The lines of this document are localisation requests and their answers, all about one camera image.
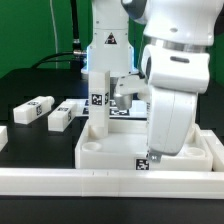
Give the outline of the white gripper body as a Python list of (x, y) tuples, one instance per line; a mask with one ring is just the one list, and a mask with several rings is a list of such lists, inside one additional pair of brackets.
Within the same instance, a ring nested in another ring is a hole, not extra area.
[(147, 146), (150, 154), (175, 156), (192, 123), (197, 94), (150, 88)]

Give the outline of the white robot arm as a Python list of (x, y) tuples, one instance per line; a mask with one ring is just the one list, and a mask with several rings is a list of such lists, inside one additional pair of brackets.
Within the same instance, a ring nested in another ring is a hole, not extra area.
[(197, 97), (209, 82), (209, 54), (224, 0), (90, 0), (93, 39), (85, 73), (104, 69), (118, 80), (121, 109), (132, 95), (148, 106), (147, 158), (177, 155)]

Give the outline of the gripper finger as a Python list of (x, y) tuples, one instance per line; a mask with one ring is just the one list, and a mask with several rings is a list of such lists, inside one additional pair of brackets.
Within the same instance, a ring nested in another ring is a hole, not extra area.
[(160, 153), (154, 152), (154, 151), (148, 151), (147, 156), (146, 156), (148, 161), (152, 162), (152, 163), (160, 163), (161, 157), (162, 157), (162, 155)]

